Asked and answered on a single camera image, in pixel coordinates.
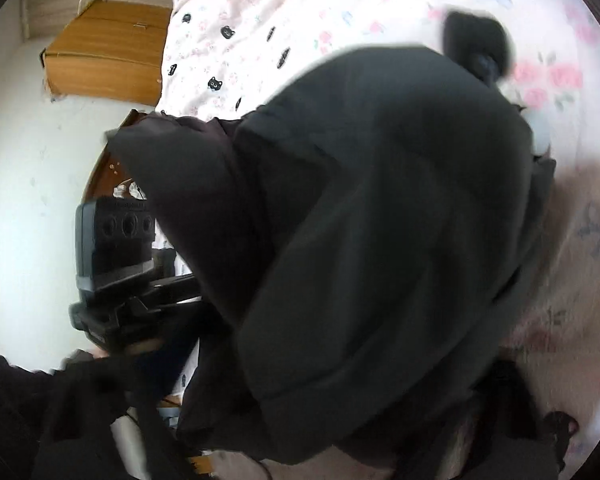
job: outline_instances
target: bed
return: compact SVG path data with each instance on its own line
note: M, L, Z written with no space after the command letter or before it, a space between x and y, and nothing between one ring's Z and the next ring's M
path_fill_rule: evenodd
M580 422L562 480L600 439L600 22L583 0L173 0L157 110L240 118L312 66L365 45L440 51L449 9L503 23L501 92L550 125L558 161L547 244L525 316L503 342L544 412Z

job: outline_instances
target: wooden box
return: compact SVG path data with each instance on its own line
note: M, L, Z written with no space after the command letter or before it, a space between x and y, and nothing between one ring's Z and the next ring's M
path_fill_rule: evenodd
M170 17L163 7L95 2L42 53L51 93L155 106Z

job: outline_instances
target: bed sheet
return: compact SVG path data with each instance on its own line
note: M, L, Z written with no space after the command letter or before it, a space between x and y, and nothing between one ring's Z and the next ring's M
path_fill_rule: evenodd
M548 247L506 341L543 411L582 430L568 478L600 437L600 27L582 0L173 0L157 110L240 118L328 57L366 45L440 51L449 9L490 14L512 39L502 84L551 126L558 162Z

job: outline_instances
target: black garment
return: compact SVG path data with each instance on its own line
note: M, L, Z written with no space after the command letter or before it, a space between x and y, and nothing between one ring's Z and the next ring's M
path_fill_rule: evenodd
M425 48L333 59L240 124L152 115L110 149L234 327L180 437L280 462L384 460L469 396L516 320L555 166Z
M53 376L11 367L0 356L0 479L29 478L53 387Z

